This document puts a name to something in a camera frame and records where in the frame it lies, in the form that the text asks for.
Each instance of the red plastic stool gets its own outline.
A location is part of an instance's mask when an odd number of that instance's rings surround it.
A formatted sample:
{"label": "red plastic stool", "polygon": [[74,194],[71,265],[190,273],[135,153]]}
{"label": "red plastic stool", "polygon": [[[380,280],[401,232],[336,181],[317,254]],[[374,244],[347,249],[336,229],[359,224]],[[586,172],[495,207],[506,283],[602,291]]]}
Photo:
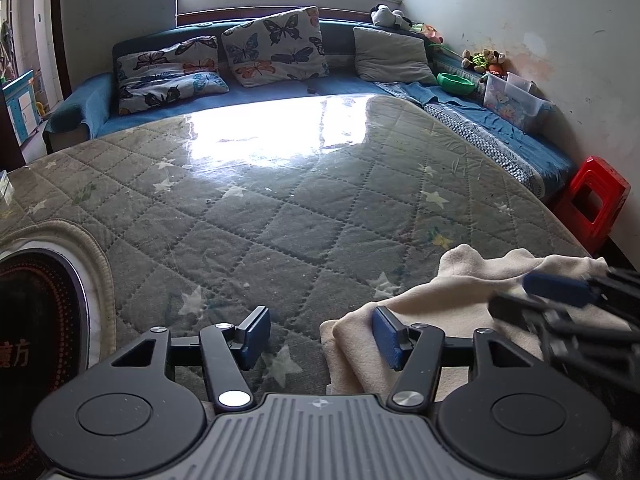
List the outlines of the red plastic stool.
{"label": "red plastic stool", "polygon": [[606,161],[590,156],[552,211],[593,254],[606,240],[629,191],[629,183]]}

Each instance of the green plush toy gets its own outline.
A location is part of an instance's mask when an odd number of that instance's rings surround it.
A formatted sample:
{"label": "green plush toy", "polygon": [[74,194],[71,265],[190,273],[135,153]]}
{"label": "green plush toy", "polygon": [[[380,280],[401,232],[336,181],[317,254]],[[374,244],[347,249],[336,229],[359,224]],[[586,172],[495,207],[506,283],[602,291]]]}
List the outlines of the green plush toy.
{"label": "green plush toy", "polygon": [[462,53],[462,68],[472,68],[479,74],[484,74],[489,70],[490,65],[500,65],[504,63],[504,54],[498,53],[497,50],[484,49],[482,52],[476,52],[471,55],[469,50]]}

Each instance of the transparent plastic box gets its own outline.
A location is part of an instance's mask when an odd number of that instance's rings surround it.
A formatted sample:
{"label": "transparent plastic box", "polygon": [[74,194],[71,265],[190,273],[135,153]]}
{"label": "transparent plastic box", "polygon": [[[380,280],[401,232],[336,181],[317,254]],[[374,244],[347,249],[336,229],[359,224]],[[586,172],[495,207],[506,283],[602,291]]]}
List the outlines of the transparent plastic box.
{"label": "transparent plastic box", "polygon": [[533,81],[524,79],[523,77],[520,77],[519,75],[513,74],[511,72],[507,72],[507,83],[517,86],[518,88],[524,90],[529,94],[536,87]]}
{"label": "transparent plastic box", "polygon": [[504,79],[488,74],[484,106],[527,134],[536,134],[554,109],[551,101],[538,99]]}

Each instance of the pillow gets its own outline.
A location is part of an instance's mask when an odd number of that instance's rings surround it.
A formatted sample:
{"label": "pillow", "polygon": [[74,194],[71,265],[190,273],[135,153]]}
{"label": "pillow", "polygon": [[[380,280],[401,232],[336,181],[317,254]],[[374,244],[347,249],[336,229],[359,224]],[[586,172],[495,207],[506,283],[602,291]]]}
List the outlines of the pillow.
{"label": "pillow", "polygon": [[222,33],[229,66],[245,87],[329,75],[318,8],[290,10]]}
{"label": "pillow", "polygon": [[167,106],[180,99],[229,92],[218,75],[218,42],[214,36],[119,57],[116,78],[120,115]]}
{"label": "pillow", "polygon": [[356,72],[364,81],[438,84],[420,38],[363,27],[353,27],[353,37]]}

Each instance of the stuffed animal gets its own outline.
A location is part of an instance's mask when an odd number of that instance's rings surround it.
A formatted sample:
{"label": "stuffed animal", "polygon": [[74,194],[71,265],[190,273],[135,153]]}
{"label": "stuffed animal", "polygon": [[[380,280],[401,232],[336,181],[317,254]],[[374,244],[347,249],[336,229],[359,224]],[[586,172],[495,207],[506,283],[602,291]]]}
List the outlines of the stuffed animal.
{"label": "stuffed animal", "polygon": [[506,60],[506,56],[497,50],[484,49],[482,52],[471,52],[465,50],[462,53],[462,68],[473,69],[479,74],[491,72],[494,75],[503,76],[504,69],[502,64]]}
{"label": "stuffed animal", "polygon": [[444,43],[442,35],[431,25],[423,25],[421,34],[429,38],[433,43]]}
{"label": "stuffed animal", "polygon": [[387,28],[398,28],[400,30],[411,30],[413,23],[406,18],[402,10],[393,12],[386,5],[376,5],[371,9],[371,19],[374,25]]}

